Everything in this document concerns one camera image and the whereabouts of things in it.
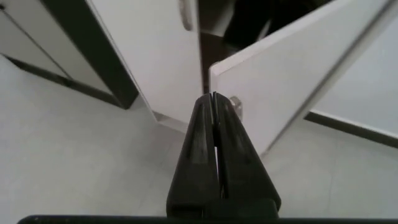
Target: open cabinet door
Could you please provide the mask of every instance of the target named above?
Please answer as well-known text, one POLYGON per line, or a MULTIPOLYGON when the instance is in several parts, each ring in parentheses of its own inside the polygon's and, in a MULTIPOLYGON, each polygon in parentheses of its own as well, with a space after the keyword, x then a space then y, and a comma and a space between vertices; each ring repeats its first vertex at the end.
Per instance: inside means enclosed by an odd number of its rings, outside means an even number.
POLYGON ((86 1, 157 119, 188 124, 203 94, 196 1, 86 1))
POLYGON ((257 153, 297 118, 388 4, 333 1, 210 68, 211 90, 241 103, 257 153))

